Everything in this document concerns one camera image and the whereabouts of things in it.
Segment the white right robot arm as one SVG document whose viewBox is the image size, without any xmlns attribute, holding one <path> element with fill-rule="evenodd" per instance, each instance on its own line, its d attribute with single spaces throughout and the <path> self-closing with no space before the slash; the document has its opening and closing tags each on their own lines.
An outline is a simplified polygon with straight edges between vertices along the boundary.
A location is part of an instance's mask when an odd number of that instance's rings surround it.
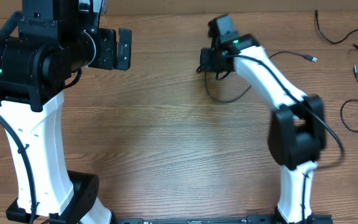
<svg viewBox="0 0 358 224">
<path fill-rule="evenodd" d="M 251 34 L 240 35 L 226 14 L 208 22 L 211 46 L 203 48 L 199 71 L 236 72 L 270 110 L 268 149 L 280 166 L 276 223 L 316 223 L 310 197 L 314 170 L 326 145 L 323 102 L 289 82 Z"/>
</svg>

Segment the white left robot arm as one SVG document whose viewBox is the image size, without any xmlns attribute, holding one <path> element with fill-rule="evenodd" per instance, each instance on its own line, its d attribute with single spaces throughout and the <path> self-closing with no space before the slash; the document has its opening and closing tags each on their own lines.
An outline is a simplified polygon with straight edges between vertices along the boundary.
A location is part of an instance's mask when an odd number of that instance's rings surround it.
<svg viewBox="0 0 358 224">
<path fill-rule="evenodd" d="M 106 1 L 24 1 L 0 29 L 0 125 L 11 148 L 18 196 L 10 221 L 116 223 L 98 198 L 99 178 L 68 170 L 64 92 L 83 68 L 126 71 L 132 32 L 99 25 Z"/>
</svg>

